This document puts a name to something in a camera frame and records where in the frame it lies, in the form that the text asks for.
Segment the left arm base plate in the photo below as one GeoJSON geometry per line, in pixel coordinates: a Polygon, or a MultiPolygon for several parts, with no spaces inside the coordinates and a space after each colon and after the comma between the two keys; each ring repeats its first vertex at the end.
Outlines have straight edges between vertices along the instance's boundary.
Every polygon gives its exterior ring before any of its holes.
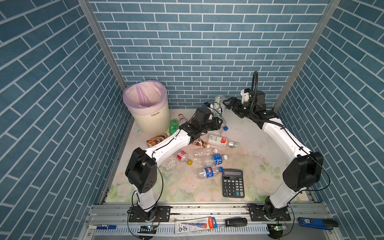
{"type": "Polygon", "coordinates": [[[171,214],[170,206],[156,206],[148,212],[142,210],[139,206],[132,206],[129,211],[129,222],[169,222],[171,214]]]}

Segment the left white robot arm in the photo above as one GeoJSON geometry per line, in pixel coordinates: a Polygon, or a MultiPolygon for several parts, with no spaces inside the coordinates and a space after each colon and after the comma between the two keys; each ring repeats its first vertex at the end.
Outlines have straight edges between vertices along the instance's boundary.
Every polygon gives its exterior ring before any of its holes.
{"type": "Polygon", "coordinates": [[[139,209],[149,213],[157,207],[159,197],[152,190],[157,181],[159,165],[177,150],[199,139],[202,134],[219,130],[224,123],[215,117],[212,109],[199,107],[193,117],[179,126],[179,129],[159,144],[145,150],[136,148],[129,160],[125,175],[138,195],[139,209]]]}

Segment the red-green label clear bottle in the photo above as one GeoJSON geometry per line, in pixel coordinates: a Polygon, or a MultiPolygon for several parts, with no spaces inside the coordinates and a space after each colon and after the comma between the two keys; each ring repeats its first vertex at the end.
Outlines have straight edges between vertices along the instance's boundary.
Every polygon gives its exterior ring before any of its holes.
{"type": "Polygon", "coordinates": [[[208,144],[214,145],[214,146],[217,146],[220,148],[225,148],[225,147],[237,148],[239,146],[239,144],[237,142],[230,141],[225,137],[216,136],[216,135],[210,135],[209,136],[208,144]]]}

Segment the clear bottle blue cap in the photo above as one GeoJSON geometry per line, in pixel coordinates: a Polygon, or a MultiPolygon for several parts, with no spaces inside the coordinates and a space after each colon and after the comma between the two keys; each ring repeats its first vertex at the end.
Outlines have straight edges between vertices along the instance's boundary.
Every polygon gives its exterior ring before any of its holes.
{"type": "Polygon", "coordinates": [[[218,121],[218,129],[217,132],[222,132],[222,131],[228,131],[228,126],[227,122],[225,120],[219,120],[218,121]]]}

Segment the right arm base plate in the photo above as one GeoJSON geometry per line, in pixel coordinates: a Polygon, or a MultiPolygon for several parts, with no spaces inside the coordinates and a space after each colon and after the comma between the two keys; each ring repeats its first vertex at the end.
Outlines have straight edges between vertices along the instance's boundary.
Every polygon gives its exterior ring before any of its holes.
{"type": "Polygon", "coordinates": [[[288,222],[291,220],[287,207],[276,209],[272,204],[264,204],[263,206],[257,204],[247,204],[246,210],[249,211],[251,221],[253,222],[279,220],[288,222]]]}

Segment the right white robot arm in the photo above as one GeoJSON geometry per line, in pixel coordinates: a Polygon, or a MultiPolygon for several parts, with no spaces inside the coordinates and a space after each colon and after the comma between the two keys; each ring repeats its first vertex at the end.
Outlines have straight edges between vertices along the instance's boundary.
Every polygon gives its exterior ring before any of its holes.
{"type": "Polygon", "coordinates": [[[324,157],[313,152],[293,136],[278,115],[268,110],[262,91],[245,89],[242,98],[229,98],[223,105],[240,118],[248,118],[268,134],[285,153],[288,165],[283,171],[283,182],[265,200],[261,215],[267,220],[275,220],[288,214],[288,204],[301,192],[320,181],[324,157]]]}

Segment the clear bottle green cap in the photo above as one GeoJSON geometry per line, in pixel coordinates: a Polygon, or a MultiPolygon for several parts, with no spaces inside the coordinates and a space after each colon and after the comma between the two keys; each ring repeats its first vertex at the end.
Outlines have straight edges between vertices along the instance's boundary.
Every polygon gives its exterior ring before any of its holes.
{"type": "Polygon", "coordinates": [[[223,95],[215,96],[214,100],[214,109],[218,112],[215,116],[221,117],[224,113],[226,106],[224,105],[224,100],[226,98],[223,95]]]}

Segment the brown coffee bottle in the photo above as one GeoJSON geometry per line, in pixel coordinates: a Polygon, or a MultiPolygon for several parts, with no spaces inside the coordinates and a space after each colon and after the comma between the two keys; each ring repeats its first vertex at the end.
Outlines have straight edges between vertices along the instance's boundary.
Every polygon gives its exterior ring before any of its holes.
{"type": "Polygon", "coordinates": [[[210,144],[208,144],[207,142],[203,141],[202,139],[197,139],[197,140],[194,140],[192,142],[193,145],[195,146],[198,146],[198,147],[202,147],[202,148],[210,148],[210,144]]]}
{"type": "Polygon", "coordinates": [[[164,134],[161,134],[161,135],[158,135],[158,136],[155,136],[149,140],[147,140],[147,145],[148,147],[154,147],[155,145],[163,142],[165,139],[167,139],[168,137],[170,136],[170,134],[168,132],[164,133],[164,134]]]}

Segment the green plastic bottle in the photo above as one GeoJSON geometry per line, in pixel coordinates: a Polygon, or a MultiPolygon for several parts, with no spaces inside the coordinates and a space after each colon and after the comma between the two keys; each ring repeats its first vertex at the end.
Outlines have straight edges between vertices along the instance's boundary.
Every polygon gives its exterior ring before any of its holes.
{"type": "Polygon", "coordinates": [[[179,120],[172,119],[170,121],[170,128],[169,128],[170,136],[173,135],[178,129],[179,129],[179,120]]]}

